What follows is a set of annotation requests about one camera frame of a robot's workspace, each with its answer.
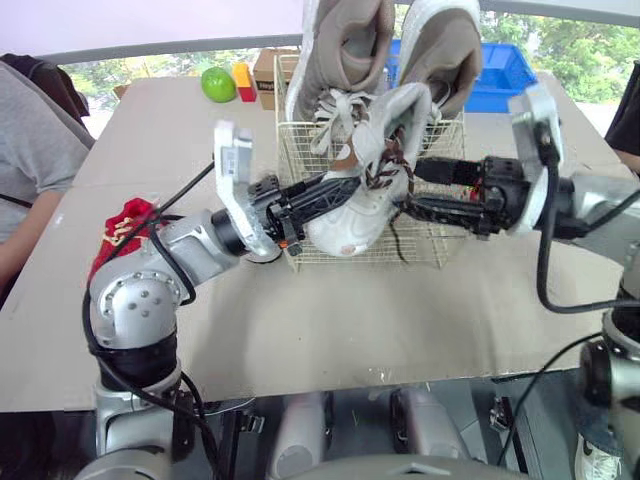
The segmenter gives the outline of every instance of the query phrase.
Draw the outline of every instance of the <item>black strap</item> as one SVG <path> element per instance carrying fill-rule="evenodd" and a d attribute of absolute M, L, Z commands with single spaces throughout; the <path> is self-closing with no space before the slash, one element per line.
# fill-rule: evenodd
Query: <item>black strap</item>
<path fill-rule="evenodd" d="M 33 203 L 29 203 L 29 202 L 26 202 L 24 200 L 20 200 L 19 198 L 15 198 L 15 197 L 12 197 L 10 195 L 4 195 L 3 193 L 0 193 L 0 198 L 2 200 L 7 201 L 7 202 L 15 203 L 16 205 L 20 205 L 21 207 L 24 207 L 24 208 L 33 207 Z"/>

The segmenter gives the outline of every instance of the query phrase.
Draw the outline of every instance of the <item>green apple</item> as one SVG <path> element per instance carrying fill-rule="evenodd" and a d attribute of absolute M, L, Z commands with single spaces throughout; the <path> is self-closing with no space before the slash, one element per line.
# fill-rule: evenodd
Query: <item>green apple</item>
<path fill-rule="evenodd" d="M 236 96 L 236 84 L 224 69 L 212 67 L 205 70 L 200 79 L 202 91 L 214 102 L 224 103 Z"/>

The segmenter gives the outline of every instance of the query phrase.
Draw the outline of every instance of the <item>black cable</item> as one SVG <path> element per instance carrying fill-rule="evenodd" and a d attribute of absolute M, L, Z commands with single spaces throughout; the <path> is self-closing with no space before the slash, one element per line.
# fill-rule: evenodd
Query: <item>black cable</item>
<path fill-rule="evenodd" d="M 404 258 L 404 255 L 402 254 L 402 248 L 400 246 L 400 236 L 398 235 L 398 232 L 396 231 L 396 226 L 395 226 L 396 220 L 400 215 L 402 215 L 402 212 L 398 211 L 393 216 L 393 218 L 389 222 L 389 230 L 391 230 L 391 233 L 393 234 L 393 239 L 395 240 L 396 252 L 398 253 L 398 258 L 400 258 L 400 260 L 402 260 L 402 263 L 404 263 L 405 265 L 409 265 L 409 262 L 407 262 L 406 258 Z"/>
<path fill-rule="evenodd" d="M 153 246 L 156 247 L 156 250 L 158 250 L 158 253 L 160 254 L 160 256 L 164 259 L 165 262 L 169 264 L 171 269 L 175 272 L 175 274 L 180 279 L 180 282 L 182 282 L 184 287 L 187 289 L 189 298 L 187 298 L 186 300 L 183 300 L 182 303 L 180 303 L 180 305 L 189 305 L 195 302 L 196 289 L 194 288 L 193 283 L 191 282 L 191 279 L 189 278 L 187 273 L 184 271 L 184 269 L 178 264 L 178 262 L 175 261 L 171 253 L 163 245 L 162 241 L 160 241 L 160 238 L 158 237 L 158 232 L 156 231 L 155 226 L 153 225 L 149 227 L 149 240 L 151 240 L 151 243 L 153 243 Z"/>
<path fill-rule="evenodd" d="M 627 198 L 625 198 L 619 205 L 616 205 L 613 209 L 609 210 L 600 218 L 590 223 L 589 232 L 593 232 L 594 230 L 600 228 L 604 224 L 609 223 L 611 220 L 616 218 L 618 215 L 624 212 L 627 208 L 633 205 L 636 202 L 636 200 L 638 200 L 639 198 L 640 198 L 640 190 L 636 190 Z"/>
<path fill-rule="evenodd" d="M 543 221 L 542 221 L 542 235 L 540 236 L 540 247 L 538 249 L 538 267 L 537 267 L 537 276 L 536 276 L 536 289 L 538 291 L 538 298 L 544 307 L 555 313 L 562 314 L 570 314 L 570 313 L 585 313 L 585 312 L 593 312 L 595 310 L 604 310 L 609 308 L 640 308 L 639 300 L 606 300 L 603 302 L 594 302 L 587 303 L 584 305 L 572 305 L 569 307 L 555 305 L 549 300 L 549 295 L 547 293 L 547 281 L 549 276 L 549 257 L 551 256 L 551 243 L 553 241 L 553 235 L 556 224 L 556 214 L 557 214 L 557 206 L 556 206 L 556 196 L 558 194 L 558 185 L 560 183 L 560 174 L 558 173 L 558 166 L 554 163 L 550 163 L 547 166 L 547 170 L 549 172 L 549 184 L 547 189 L 547 199 L 543 208 Z M 616 212 L 609 216 L 606 214 L 606 217 L 609 217 L 608 220 L 614 218 L 616 215 L 619 215 L 621 210 L 618 210 L 616 207 L 614 210 Z M 601 222 L 602 218 L 596 220 L 594 223 L 598 223 L 604 225 L 606 221 Z"/>
<path fill-rule="evenodd" d="M 198 175 L 196 175 L 189 183 L 187 183 L 178 193 L 176 193 L 169 200 L 163 203 L 158 209 L 156 209 L 153 212 L 153 214 L 149 216 L 149 218 L 147 218 L 144 222 L 140 223 L 133 230 L 131 230 L 109 254 L 107 259 L 105 260 L 105 263 L 116 258 L 118 254 L 122 251 L 122 249 L 142 230 L 144 230 L 145 228 L 150 228 L 151 231 L 154 231 L 153 224 L 155 222 L 162 219 L 168 220 L 174 217 L 174 216 L 167 215 L 165 216 L 165 218 L 163 218 L 162 214 L 171 206 L 173 206 L 178 200 L 180 200 L 184 195 L 186 195 L 209 172 L 211 172 L 214 166 L 215 166 L 215 162 L 211 162 L 209 165 L 207 165 L 207 167 L 205 167 Z M 192 423 L 194 423 L 196 426 L 198 426 L 200 428 L 201 435 L 203 437 L 203 447 L 205 450 L 205 455 L 207 456 L 207 460 L 209 461 L 209 464 L 211 466 L 212 476 L 214 479 L 219 478 L 221 480 L 224 480 L 225 476 L 222 473 L 221 469 L 219 468 L 218 451 L 217 451 L 215 437 L 213 435 L 213 432 L 209 428 L 209 425 L 207 424 L 207 422 L 203 420 L 200 416 L 194 415 L 192 412 L 186 409 L 183 409 L 182 407 L 179 407 L 163 398 L 151 395 L 145 392 L 143 389 L 138 388 L 135 385 L 132 385 L 126 379 L 124 379 L 119 372 L 111 368 L 111 366 L 107 363 L 107 361 L 104 358 L 102 358 L 103 352 L 105 352 L 106 349 L 100 346 L 100 344 L 98 343 L 98 340 L 96 339 L 93 333 L 93 329 L 91 327 L 90 314 L 91 314 L 91 294 L 89 292 L 89 283 L 87 283 L 87 286 L 84 292 L 84 297 L 82 300 L 82 326 L 83 326 L 85 338 L 87 340 L 87 344 L 89 346 L 89 351 L 91 352 L 91 354 L 93 354 L 96 357 L 96 360 L 98 361 L 98 364 L 100 365 L 101 369 L 104 372 L 106 372 L 120 386 L 120 388 L 123 388 L 124 390 L 131 392 L 132 394 L 136 395 L 137 397 L 140 397 L 141 399 L 145 400 L 146 402 L 152 405 L 170 410 L 176 415 L 181 415 L 187 418 Z"/>
<path fill-rule="evenodd" d="M 198 387 L 196 387 L 195 382 L 191 380 L 189 375 L 187 375 L 186 373 L 180 372 L 180 378 L 187 385 L 187 388 L 189 389 L 189 391 L 191 392 L 191 395 L 193 396 L 193 401 L 196 404 L 196 408 L 198 410 L 198 418 L 200 418 L 203 422 L 206 423 L 207 417 L 205 416 L 204 402 L 202 401 L 202 397 L 200 396 Z M 216 445 L 216 439 L 213 436 L 213 432 L 211 436 L 209 436 L 208 434 L 205 433 L 204 430 L 200 429 L 200 438 L 202 439 L 204 452 L 205 452 L 205 455 L 207 455 L 207 459 L 209 460 L 209 463 L 211 462 L 215 463 L 215 465 L 218 466 L 218 471 L 222 470 L 219 467 L 220 458 L 218 457 L 218 447 Z"/>
<path fill-rule="evenodd" d="M 189 375 L 184 372 L 180 372 L 180 378 L 182 378 L 182 381 L 187 385 L 187 388 L 191 392 L 191 395 L 193 395 L 193 401 L 196 404 L 196 408 L 198 409 L 198 416 L 202 420 L 206 419 L 207 417 L 204 414 L 204 402 L 202 401 L 202 397 L 200 396 L 200 392 L 198 391 L 198 387 L 196 387 L 195 382 L 191 380 L 191 377 L 189 377 Z"/>
<path fill-rule="evenodd" d="M 219 468 L 220 461 L 218 458 L 218 450 L 216 447 L 216 439 L 213 436 L 213 432 L 211 428 L 209 428 L 209 424 L 206 420 L 201 419 L 199 416 L 193 414 L 193 412 L 176 405 L 168 400 L 165 400 L 162 397 L 157 397 L 155 395 L 151 395 L 150 393 L 144 391 L 141 388 L 136 387 L 135 385 L 130 384 L 126 380 L 124 380 L 119 373 L 117 373 L 111 366 L 103 359 L 98 357 L 98 363 L 100 364 L 100 368 L 104 370 L 109 376 L 111 376 L 116 383 L 120 386 L 120 388 L 125 389 L 128 392 L 131 392 L 136 397 L 141 398 L 147 403 L 155 405 L 157 407 L 164 408 L 169 410 L 176 415 L 180 415 L 189 419 L 192 423 L 194 423 L 198 428 L 200 428 L 200 433 L 202 435 L 202 443 L 205 450 L 205 454 L 207 456 L 207 460 L 209 460 L 209 464 L 212 469 L 212 478 L 215 480 L 216 478 L 224 478 L 223 474 Z"/>
<path fill-rule="evenodd" d="M 509 426 L 509 434 L 507 435 L 507 440 L 505 441 L 505 444 L 502 447 L 502 451 L 500 452 L 500 456 L 498 457 L 498 462 L 496 463 L 497 466 L 502 465 L 502 462 L 504 461 L 504 458 L 507 455 L 507 452 L 509 451 L 509 446 L 511 445 L 511 441 L 513 440 L 513 436 L 515 435 L 515 432 L 516 432 L 516 420 L 520 415 L 520 411 L 522 410 L 522 405 L 524 405 L 524 402 L 529 397 L 529 394 L 533 390 L 533 387 L 535 387 L 538 381 L 542 378 L 542 375 L 544 374 L 544 372 L 546 372 L 549 369 L 549 367 L 551 367 L 551 365 L 553 365 L 561 356 L 563 356 L 572 348 L 575 348 L 581 343 L 588 342 L 589 340 L 593 340 L 594 338 L 598 338 L 600 336 L 602 336 L 602 333 L 594 333 L 592 335 L 587 335 L 586 337 L 579 338 L 575 342 L 571 342 L 569 345 L 567 345 L 558 353 L 556 353 L 553 357 L 551 357 L 551 359 L 547 363 L 545 363 L 540 370 L 538 370 L 535 373 L 535 375 L 529 382 L 529 385 L 525 389 L 524 393 L 518 400 L 518 403 L 516 403 L 516 408 L 513 411 L 513 421 Z"/>

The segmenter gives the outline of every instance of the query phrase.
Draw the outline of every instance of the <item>red cloth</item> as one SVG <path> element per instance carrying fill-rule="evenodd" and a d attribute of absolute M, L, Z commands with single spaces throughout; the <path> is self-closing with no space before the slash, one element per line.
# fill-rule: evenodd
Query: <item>red cloth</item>
<path fill-rule="evenodd" d="M 107 219 L 104 223 L 105 231 L 102 236 L 102 245 L 98 255 L 93 260 L 91 272 L 89 273 L 89 281 L 93 275 L 104 265 L 105 261 L 111 255 L 111 252 L 119 245 L 124 237 L 131 230 L 136 228 L 142 222 L 149 218 L 153 213 L 154 206 L 152 203 L 142 198 L 133 198 L 124 204 L 122 212 L 115 217 Z M 142 241 L 149 238 L 149 228 L 143 228 L 127 245 L 118 253 L 118 256 L 127 255 L 135 252 L 142 245 Z"/>

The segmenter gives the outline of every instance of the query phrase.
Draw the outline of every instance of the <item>gray shirt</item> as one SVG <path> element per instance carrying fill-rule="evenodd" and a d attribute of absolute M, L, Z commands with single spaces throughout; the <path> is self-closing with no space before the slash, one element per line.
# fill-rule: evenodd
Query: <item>gray shirt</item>
<path fill-rule="evenodd" d="M 0 62 L 0 193 L 33 202 L 71 186 L 93 138 L 26 77 Z M 28 210 L 0 199 L 0 243 Z"/>

